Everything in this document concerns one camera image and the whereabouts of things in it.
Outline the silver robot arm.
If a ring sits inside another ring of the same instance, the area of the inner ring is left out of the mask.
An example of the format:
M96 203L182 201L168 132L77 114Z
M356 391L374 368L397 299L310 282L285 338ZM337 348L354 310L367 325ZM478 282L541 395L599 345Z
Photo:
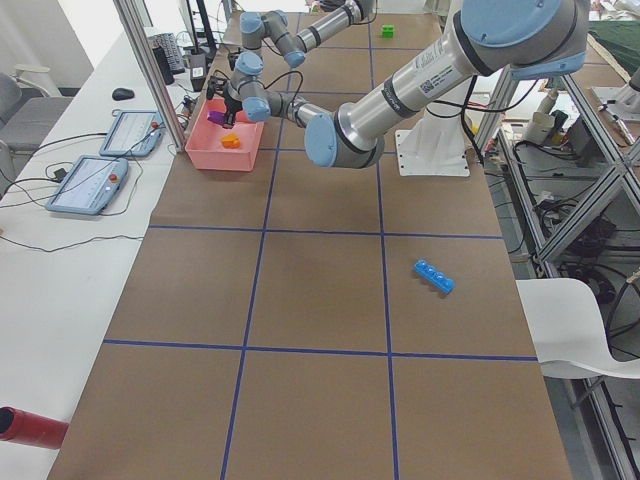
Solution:
M364 23L375 6L375 1L345 1L297 33L289 31L287 17L281 11L244 12L240 16L241 48L262 59L263 41L270 40L285 63L295 68L304 63L311 50L350 26Z
M361 169L376 164L393 126L476 76L509 67L513 78L533 80L582 68L590 4L587 1L475 1L452 7L442 36L355 103L329 112L296 94L273 93L263 84L261 47L270 39L290 67L325 40L368 17L371 1L347 1L297 34L280 11L244 12L242 51L222 90L225 129L238 113L254 122L271 117L304 128L308 158L320 167Z

